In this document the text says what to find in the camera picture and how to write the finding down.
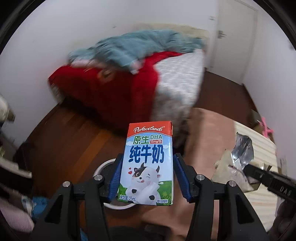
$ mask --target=blue gripper pad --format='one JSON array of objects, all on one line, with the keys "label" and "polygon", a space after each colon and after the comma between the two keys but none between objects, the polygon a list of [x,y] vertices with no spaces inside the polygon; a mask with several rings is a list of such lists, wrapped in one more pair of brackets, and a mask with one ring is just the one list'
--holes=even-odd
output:
[{"label": "blue gripper pad", "polygon": [[121,155],[121,158],[119,160],[117,168],[115,169],[115,172],[114,172],[113,177],[112,177],[112,179],[110,181],[110,184],[109,184],[108,200],[110,202],[116,197],[116,194],[117,194],[117,191],[118,191],[120,175],[121,175],[121,168],[122,168],[122,162],[123,162],[123,155]]},{"label": "blue gripper pad", "polygon": [[176,154],[173,156],[173,164],[174,164],[174,171],[177,176],[182,195],[184,198],[186,198],[187,202],[190,202],[192,197],[189,190],[189,181],[187,180],[185,172]]}]

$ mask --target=teal blanket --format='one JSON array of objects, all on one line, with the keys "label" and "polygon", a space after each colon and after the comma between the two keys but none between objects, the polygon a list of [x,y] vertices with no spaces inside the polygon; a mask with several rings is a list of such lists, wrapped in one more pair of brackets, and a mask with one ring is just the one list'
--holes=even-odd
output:
[{"label": "teal blanket", "polygon": [[96,59],[133,72],[135,61],[141,61],[155,52],[189,53],[195,48],[202,48],[201,39],[189,38],[168,29],[143,30],[103,39],[88,49],[73,51],[69,60]]}]

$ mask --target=cartoon cow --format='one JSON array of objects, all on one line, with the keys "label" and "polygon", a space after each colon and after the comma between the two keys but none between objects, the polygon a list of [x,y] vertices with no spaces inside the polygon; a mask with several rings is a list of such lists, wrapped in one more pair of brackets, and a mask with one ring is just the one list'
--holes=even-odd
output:
[{"label": "cartoon cow", "polygon": [[156,169],[145,167],[142,163],[140,168],[134,168],[135,173],[131,178],[131,185],[126,190],[126,195],[136,198],[134,203],[156,205],[160,194],[159,188],[159,166]]}]

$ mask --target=milk carton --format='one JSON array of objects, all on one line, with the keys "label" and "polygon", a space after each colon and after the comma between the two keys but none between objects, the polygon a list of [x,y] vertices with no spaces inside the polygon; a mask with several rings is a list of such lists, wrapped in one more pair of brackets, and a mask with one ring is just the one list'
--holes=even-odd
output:
[{"label": "milk carton", "polygon": [[160,206],[173,204],[172,130],[170,121],[129,125],[119,201]]}]

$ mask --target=door frame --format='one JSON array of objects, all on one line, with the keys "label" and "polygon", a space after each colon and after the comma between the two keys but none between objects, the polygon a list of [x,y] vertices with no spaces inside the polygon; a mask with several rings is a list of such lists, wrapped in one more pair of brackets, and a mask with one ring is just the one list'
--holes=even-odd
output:
[{"label": "door frame", "polygon": [[[219,10],[218,10],[218,23],[217,23],[217,29],[216,29],[216,34],[215,34],[215,41],[214,41],[214,47],[213,47],[213,52],[212,52],[212,56],[211,56],[211,60],[210,60],[210,70],[214,67],[213,64],[214,64],[214,60],[215,60],[215,56],[216,56],[216,52],[217,52],[217,44],[218,44],[218,31],[219,31],[219,24],[220,24],[220,21],[221,21],[221,13],[222,13],[222,4],[224,3],[225,0],[220,0],[219,1]],[[252,53],[253,53],[253,50],[254,50],[254,43],[255,43],[255,38],[256,38],[256,32],[257,32],[257,23],[258,23],[258,9],[250,6],[249,4],[241,1],[241,0],[232,0],[232,1],[236,1],[236,2],[239,2],[247,7],[249,7],[250,9],[254,10],[257,14],[255,15],[255,18],[254,18],[254,22],[253,22],[253,33],[252,33],[252,40],[251,40],[251,45],[250,45],[250,49],[251,51],[249,51],[249,54],[248,54],[248,57],[247,57],[247,63],[244,67],[244,70],[239,78],[239,81],[242,82],[243,79],[244,79],[244,76],[247,72],[247,69],[248,69],[248,66],[249,66],[249,63],[250,63],[250,60],[251,60],[251,56],[252,56]]]}]

